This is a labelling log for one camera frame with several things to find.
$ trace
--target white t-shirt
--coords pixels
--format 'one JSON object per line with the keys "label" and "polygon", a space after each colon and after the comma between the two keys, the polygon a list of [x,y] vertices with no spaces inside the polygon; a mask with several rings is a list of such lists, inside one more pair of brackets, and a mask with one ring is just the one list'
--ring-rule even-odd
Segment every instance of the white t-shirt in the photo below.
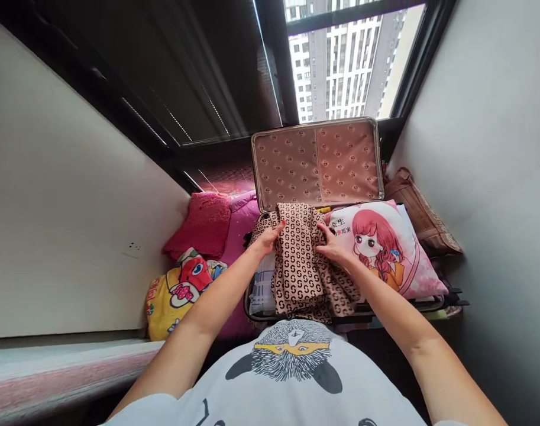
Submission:
{"label": "white t-shirt", "polygon": [[147,396],[107,424],[425,425],[370,358],[302,319],[280,321],[230,351],[180,399]]}

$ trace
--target hand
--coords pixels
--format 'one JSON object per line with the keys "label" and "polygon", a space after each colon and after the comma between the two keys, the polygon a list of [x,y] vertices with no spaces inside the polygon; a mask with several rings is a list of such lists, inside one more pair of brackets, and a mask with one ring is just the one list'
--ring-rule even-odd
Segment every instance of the hand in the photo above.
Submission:
{"label": "hand", "polygon": [[317,224],[317,227],[323,231],[325,237],[327,238],[326,246],[315,246],[315,251],[317,253],[323,254],[328,259],[331,259],[333,262],[337,262],[340,265],[350,259],[350,253],[345,250],[343,246],[337,243],[337,238],[335,234],[324,223]]}
{"label": "hand", "polygon": [[274,248],[274,241],[276,241],[277,236],[283,229],[286,227],[286,221],[281,221],[278,226],[269,227],[262,232],[262,235],[252,243],[250,248],[260,253],[262,256],[267,256],[271,253],[271,250]]}

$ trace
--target electrical outlet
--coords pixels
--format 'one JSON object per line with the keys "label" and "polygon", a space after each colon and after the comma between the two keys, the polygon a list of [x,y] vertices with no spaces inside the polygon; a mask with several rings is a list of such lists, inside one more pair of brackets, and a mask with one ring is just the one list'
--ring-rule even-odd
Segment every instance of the electrical outlet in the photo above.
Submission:
{"label": "electrical outlet", "polygon": [[133,257],[134,259],[139,259],[140,253],[141,253],[141,245],[133,241],[130,241],[126,245],[126,247],[124,247],[121,253],[124,254],[125,256]]}

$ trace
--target anime girl pillow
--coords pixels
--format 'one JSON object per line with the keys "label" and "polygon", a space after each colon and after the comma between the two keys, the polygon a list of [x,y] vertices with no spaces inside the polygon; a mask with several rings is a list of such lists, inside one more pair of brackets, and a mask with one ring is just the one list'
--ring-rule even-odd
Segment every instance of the anime girl pillow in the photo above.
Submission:
{"label": "anime girl pillow", "polygon": [[394,201],[334,210],[325,222],[353,256],[406,299],[447,294]]}

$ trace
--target cartoon girl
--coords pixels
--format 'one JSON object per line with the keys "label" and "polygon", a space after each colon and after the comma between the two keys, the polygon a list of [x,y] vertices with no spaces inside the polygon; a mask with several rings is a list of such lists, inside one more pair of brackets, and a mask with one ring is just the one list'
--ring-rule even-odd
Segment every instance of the cartoon girl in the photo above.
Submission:
{"label": "cartoon girl", "polygon": [[375,211],[361,210],[353,218],[353,253],[377,277],[399,291],[406,260],[392,227]]}

